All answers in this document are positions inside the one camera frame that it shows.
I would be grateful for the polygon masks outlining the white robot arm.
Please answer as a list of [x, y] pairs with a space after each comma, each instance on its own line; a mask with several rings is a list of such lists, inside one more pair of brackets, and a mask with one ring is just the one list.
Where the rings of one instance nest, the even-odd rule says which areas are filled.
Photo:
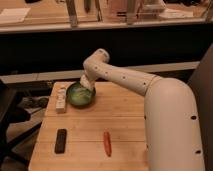
[[149, 171], [206, 171], [199, 115], [191, 88], [176, 78], [112, 66], [104, 49], [83, 62], [81, 83], [88, 89], [99, 78], [144, 97]]

